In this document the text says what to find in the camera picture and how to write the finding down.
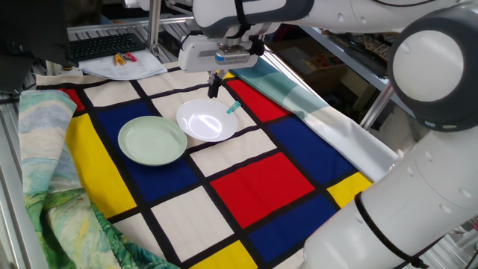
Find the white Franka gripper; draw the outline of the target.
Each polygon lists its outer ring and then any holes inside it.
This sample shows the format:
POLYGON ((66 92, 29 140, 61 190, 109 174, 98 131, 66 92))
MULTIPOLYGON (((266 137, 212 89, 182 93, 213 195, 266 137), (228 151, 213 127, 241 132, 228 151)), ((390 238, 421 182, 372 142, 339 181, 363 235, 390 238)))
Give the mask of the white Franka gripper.
MULTIPOLYGON (((180 42, 179 66, 185 72, 253 67, 261 56, 261 39, 246 38, 209 38, 203 34, 189 34, 180 42)), ((208 88, 210 99, 218 96, 222 81, 216 73, 213 84, 208 88)))

